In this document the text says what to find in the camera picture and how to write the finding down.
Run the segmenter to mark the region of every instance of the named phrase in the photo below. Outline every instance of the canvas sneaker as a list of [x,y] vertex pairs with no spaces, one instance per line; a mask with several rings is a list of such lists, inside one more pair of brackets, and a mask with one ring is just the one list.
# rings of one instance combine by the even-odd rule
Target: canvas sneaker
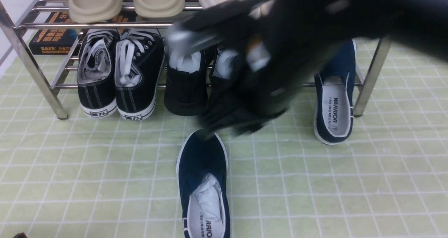
[[218,134],[202,130],[184,142],[176,164],[186,238],[230,238],[226,177],[229,162]]
[[81,44],[77,69],[78,96],[88,117],[107,117],[117,110],[113,91],[116,29],[90,29]]
[[147,29],[130,29],[115,51],[118,111],[125,120],[144,120],[155,108],[157,85],[165,63],[163,39]]
[[317,106],[314,134],[324,144],[341,143],[352,133],[355,52],[355,42],[346,42],[325,68],[315,75]]

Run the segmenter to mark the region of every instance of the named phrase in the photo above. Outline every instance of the blue canvas shoe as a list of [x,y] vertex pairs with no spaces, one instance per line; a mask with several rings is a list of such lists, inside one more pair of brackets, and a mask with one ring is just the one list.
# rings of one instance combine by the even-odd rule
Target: blue canvas shoe
[[230,238],[226,177],[229,162],[219,136],[208,140],[201,130],[182,146],[176,172],[185,238]]
[[315,75],[317,106],[314,134],[324,144],[341,143],[352,133],[355,53],[355,42],[346,42],[325,68]]

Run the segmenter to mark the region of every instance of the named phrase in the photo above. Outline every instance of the rack leg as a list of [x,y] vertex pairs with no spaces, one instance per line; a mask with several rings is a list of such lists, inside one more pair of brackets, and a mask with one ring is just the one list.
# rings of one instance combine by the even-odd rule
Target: rack leg
[[10,16],[6,12],[5,7],[0,2],[0,28],[5,33],[6,38],[8,38],[11,43],[13,49],[17,52],[17,55],[23,62],[25,68],[28,70],[32,79],[36,83],[37,87],[40,89],[40,92],[47,100],[48,104],[56,114],[57,118],[60,120],[66,120],[69,117],[69,114],[64,109],[59,101],[58,97],[53,93],[53,90],[50,88],[50,84],[37,64],[34,56],[31,51],[27,47],[27,44],[24,42],[21,36],[18,35],[18,32],[15,29],[15,25],[11,20]]
[[373,88],[375,87],[376,80],[378,80],[379,73],[383,68],[384,61],[386,61],[391,45],[392,41],[390,39],[383,38],[379,40],[369,70],[365,75],[363,86],[360,87],[359,96],[356,100],[353,111],[354,117],[361,117],[363,115],[365,106],[367,105]]

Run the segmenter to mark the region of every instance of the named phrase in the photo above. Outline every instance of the green tile floor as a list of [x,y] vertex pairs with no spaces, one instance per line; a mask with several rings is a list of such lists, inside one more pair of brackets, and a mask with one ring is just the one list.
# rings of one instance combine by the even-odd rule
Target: green tile floor
[[[366,71],[376,44],[358,42]],[[62,61],[38,56],[51,81]],[[71,74],[69,81],[74,81]],[[181,238],[175,163],[192,119],[57,120],[18,59],[0,79],[0,237]],[[259,133],[221,132],[232,238],[448,237],[448,66],[395,45],[352,136],[313,135],[314,89]]]

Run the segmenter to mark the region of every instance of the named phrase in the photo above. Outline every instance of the cardboard box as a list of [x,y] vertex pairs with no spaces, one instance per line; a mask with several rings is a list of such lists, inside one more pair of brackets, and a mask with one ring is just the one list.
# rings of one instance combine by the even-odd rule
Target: cardboard box
[[[110,22],[133,22],[136,20],[134,12],[123,12]],[[45,23],[71,23],[67,13],[51,13]],[[45,29],[39,30],[31,42],[29,49],[34,55],[67,55],[75,42],[78,33],[75,29]]]

